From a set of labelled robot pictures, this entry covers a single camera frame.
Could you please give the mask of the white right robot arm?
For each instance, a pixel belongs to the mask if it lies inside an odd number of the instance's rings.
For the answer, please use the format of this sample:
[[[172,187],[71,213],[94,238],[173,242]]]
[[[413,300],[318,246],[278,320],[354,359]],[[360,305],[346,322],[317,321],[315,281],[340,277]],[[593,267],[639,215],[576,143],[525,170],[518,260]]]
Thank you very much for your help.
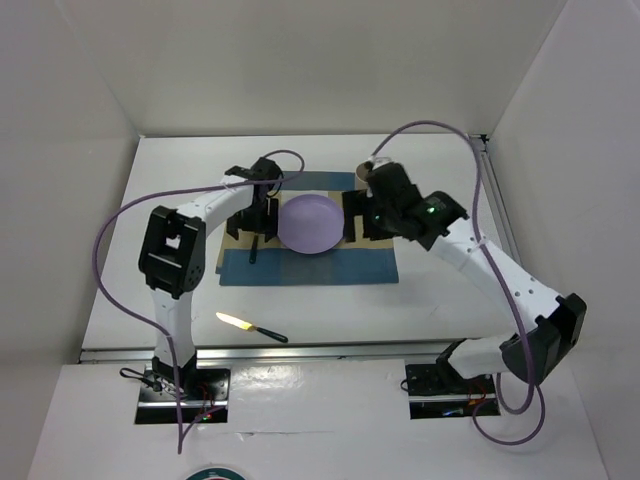
[[[362,188],[343,193],[344,237],[355,238],[362,218],[370,240],[402,237],[418,242],[464,275],[515,322],[511,334],[463,339],[439,357],[436,379],[448,392],[470,379],[510,372],[541,384],[577,344],[586,304],[577,294],[561,296],[538,282],[484,234],[450,195],[423,196],[404,167],[388,158],[356,169]]]

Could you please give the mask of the beige plastic cup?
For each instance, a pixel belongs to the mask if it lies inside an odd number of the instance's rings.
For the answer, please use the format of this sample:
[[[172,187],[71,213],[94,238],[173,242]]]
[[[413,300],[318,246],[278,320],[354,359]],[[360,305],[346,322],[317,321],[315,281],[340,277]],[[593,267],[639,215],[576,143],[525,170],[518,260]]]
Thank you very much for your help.
[[[369,160],[357,166],[355,170],[355,189],[356,190],[367,190],[369,188],[368,182],[367,182],[367,176],[369,172],[372,170],[372,167],[373,167],[373,164]]]

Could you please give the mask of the blue beige checked cloth napkin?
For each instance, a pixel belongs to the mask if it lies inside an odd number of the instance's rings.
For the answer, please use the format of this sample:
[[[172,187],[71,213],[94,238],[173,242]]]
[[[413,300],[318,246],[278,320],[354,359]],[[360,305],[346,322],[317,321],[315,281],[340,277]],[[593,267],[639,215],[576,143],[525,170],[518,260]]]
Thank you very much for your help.
[[[396,284],[399,273],[393,241],[363,238],[362,220],[355,221],[357,240],[331,250],[304,255],[274,238],[259,239],[257,261],[249,263],[253,235],[242,231],[234,240],[223,229],[216,274],[221,286],[315,286]]]

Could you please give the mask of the gold knife green handle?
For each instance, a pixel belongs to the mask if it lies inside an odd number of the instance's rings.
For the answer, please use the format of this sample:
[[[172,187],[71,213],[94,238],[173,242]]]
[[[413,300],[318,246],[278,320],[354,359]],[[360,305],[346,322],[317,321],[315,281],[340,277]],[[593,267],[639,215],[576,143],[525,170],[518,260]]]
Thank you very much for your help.
[[[235,316],[226,314],[226,313],[222,313],[222,312],[217,312],[216,313],[216,317],[231,326],[234,326],[238,329],[241,329],[243,331],[247,331],[247,332],[257,332],[261,335],[264,335],[268,338],[271,338],[277,342],[283,343],[283,344],[287,344],[289,342],[289,339],[287,336],[282,335],[280,333],[274,332],[272,330],[268,330],[264,327],[260,327],[260,326],[256,326],[255,324],[252,324],[250,322],[247,322],[245,320],[242,320],[240,318],[237,318]]]

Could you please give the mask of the purple plastic plate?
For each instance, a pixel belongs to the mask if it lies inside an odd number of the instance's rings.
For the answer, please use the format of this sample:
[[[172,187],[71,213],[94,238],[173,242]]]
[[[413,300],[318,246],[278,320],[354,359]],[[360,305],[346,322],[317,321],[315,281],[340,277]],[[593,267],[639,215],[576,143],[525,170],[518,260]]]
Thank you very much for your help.
[[[331,198],[303,194],[287,200],[279,209],[278,239],[288,249],[316,255],[343,239],[344,213]]]

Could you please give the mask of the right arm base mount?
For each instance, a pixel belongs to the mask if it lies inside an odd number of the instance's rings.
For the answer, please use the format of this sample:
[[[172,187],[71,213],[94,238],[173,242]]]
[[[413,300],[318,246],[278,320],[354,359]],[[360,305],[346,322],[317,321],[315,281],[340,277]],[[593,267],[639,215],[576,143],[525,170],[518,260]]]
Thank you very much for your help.
[[[408,396],[412,420],[500,416],[496,388],[490,375],[454,379],[436,364],[406,364],[400,389]]]

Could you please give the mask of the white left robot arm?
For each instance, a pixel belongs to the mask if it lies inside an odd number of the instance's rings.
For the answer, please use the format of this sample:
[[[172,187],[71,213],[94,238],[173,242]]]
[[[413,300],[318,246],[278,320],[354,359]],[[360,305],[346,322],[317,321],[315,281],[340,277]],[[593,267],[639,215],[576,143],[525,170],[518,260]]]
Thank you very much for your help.
[[[206,241],[219,226],[237,240],[241,232],[255,242],[276,237],[279,201],[269,192],[280,186],[283,172],[265,157],[250,168],[234,166],[223,188],[176,209],[159,206],[149,217],[138,267],[151,290],[157,334],[153,372],[176,399],[196,390],[196,348],[191,331],[193,291],[203,279]]]

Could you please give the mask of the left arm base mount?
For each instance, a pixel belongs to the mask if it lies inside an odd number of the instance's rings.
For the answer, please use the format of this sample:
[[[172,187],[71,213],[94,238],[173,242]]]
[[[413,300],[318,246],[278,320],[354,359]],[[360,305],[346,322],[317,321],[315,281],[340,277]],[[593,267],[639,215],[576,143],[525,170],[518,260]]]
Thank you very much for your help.
[[[149,367],[143,371],[123,367],[119,375],[140,384],[136,425],[168,425],[177,422],[176,389],[168,380],[156,375]],[[228,421],[228,399],[231,371],[226,368],[199,370],[195,385],[180,393],[183,422],[190,424],[199,418],[201,424]]]

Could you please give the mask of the gold fork green handle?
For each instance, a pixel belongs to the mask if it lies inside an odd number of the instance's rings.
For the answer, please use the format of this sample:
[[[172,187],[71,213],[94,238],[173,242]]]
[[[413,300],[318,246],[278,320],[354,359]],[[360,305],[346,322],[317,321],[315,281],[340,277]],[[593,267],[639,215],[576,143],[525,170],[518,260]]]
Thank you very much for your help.
[[[257,261],[258,244],[259,244],[259,234],[255,234],[252,240],[252,245],[249,253],[249,263],[251,265],[254,265]]]

